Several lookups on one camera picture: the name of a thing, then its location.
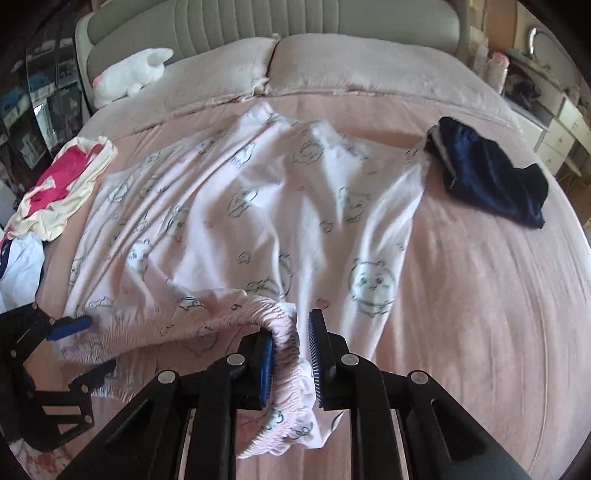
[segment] pink bed sheet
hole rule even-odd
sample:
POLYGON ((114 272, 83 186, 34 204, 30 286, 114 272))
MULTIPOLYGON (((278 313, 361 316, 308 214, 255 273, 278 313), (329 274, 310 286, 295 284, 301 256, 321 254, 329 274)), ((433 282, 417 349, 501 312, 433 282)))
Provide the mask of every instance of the pink bed sheet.
MULTIPOLYGON (((291 95, 269 102, 284 115, 325 119, 339 133, 407 148, 441 116, 450 115, 499 142, 517 167, 537 161, 519 132, 442 103, 330 95, 291 95)), ((217 106, 121 138, 115 142, 119 155, 107 173, 251 105, 217 106)), ((100 133, 101 125, 91 123, 82 135, 100 133)), ((70 266, 93 198, 47 252, 38 302, 53 316, 63 313, 70 266)), ((426 370, 534 480, 556 480, 591 430, 591 251, 552 178, 543 212, 546 226, 531 231, 465 206, 448 197, 434 164, 415 214, 398 297, 373 360, 399 374, 426 370)), ((49 355, 43 345, 28 368, 38 387, 63 387, 63 376, 47 361, 49 355)), ((122 407, 107 398, 95 398, 93 405, 96 427, 66 446, 70 456, 122 407)), ((335 425, 322 450, 296 446, 280 457, 240 460, 238 478, 348 478, 346 416, 335 425)))

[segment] gray upholstered headboard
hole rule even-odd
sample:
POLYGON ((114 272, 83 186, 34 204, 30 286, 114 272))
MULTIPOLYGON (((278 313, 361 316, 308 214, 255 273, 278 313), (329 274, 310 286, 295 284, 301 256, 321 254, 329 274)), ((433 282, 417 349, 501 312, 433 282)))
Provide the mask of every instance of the gray upholstered headboard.
POLYGON ((247 37, 340 33, 437 48, 465 59, 468 0, 111 0, 76 32, 85 87, 149 47, 169 63, 247 37))

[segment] stuffed animal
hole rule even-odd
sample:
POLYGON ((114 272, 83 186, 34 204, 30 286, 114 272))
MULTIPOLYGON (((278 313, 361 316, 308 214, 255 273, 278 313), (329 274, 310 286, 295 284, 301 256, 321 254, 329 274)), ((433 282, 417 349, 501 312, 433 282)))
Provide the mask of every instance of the stuffed animal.
POLYGON ((133 96, 164 74, 164 62, 174 54, 171 48, 146 48, 111 65, 92 82, 95 107, 102 108, 125 95, 133 96))

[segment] metal bolt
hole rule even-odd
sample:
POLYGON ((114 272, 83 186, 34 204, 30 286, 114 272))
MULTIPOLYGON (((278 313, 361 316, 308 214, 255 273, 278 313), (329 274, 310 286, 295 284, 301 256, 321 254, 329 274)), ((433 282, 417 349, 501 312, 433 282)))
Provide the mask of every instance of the metal bolt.
POLYGON ((176 380, 177 374, 172 370, 165 370, 158 375, 158 381, 162 384, 172 383, 176 380))
POLYGON ((229 365, 233 365, 235 367, 237 367, 238 365, 242 365, 245 361, 246 359, 244 358, 244 355, 241 355, 239 353, 233 353, 226 360, 226 362, 228 362, 229 365))
POLYGON ((340 358, 340 361, 343 362, 343 365, 354 367, 355 365, 359 364, 359 357, 352 353, 346 353, 340 358))
POLYGON ((410 375, 410 379, 418 385, 424 385, 429 381, 429 376, 425 372, 417 370, 410 375))

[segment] beige pillow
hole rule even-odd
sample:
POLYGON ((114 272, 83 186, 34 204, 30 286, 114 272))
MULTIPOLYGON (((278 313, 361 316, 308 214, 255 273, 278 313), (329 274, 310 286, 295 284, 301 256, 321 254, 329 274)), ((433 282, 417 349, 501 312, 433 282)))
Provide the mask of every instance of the beige pillow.
POLYGON ((166 67, 162 78, 98 110, 80 135, 110 140, 171 118, 262 93, 274 38, 245 38, 166 67))
POLYGON ((408 95, 515 125, 508 104, 457 58, 433 48, 373 38, 304 34, 281 40, 265 93, 408 95))

